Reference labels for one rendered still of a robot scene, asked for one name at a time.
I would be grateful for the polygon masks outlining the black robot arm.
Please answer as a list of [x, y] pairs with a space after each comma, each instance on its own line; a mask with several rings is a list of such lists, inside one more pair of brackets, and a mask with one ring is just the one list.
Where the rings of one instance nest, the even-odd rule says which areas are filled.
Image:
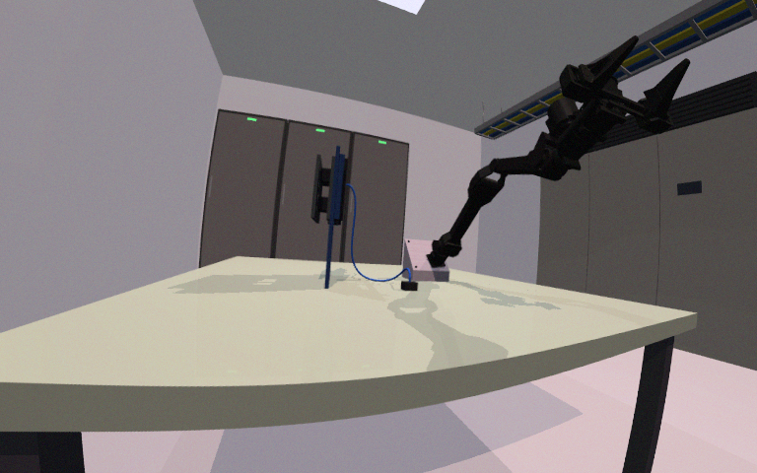
[[[529, 151], [527, 156], [494, 158], [488, 166], [473, 175], [467, 188], [468, 200], [455, 223], [448, 233], [433, 241], [433, 251], [426, 255], [432, 268], [446, 267], [448, 257], [457, 257], [463, 235], [482, 206], [490, 203], [504, 188], [507, 175], [533, 174], [558, 181], [568, 169], [581, 170], [579, 159], [596, 143], [590, 144], [573, 131], [571, 124], [576, 119], [577, 111], [574, 100], [557, 99], [547, 110], [549, 118], [545, 123], [549, 133], [541, 132], [534, 150]], [[556, 148], [558, 153], [545, 145]], [[486, 178], [493, 172], [500, 174], [498, 181]]]

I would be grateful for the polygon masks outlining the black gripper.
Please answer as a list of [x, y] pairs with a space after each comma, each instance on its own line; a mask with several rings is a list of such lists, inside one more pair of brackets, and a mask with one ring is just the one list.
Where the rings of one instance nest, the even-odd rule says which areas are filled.
[[685, 58], [674, 67], [654, 88], [644, 91], [645, 98], [631, 101], [603, 87], [636, 46], [638, 37], [611, 51], [599, 61], [588, 64], [567, 65], [560, 76], [563, 97], [583, 103], [592, 100], [583, 111], [575, 113], [571, 124], [580, 138], [594, 144], [607, 139], [606, 133], [617, 123], [626, 122], [626, 113], [634, 115], [639, 127], [653, 134], [661, 134], [673, 125], [668, 109], [676, 89], [686, 73], [690, 60]]

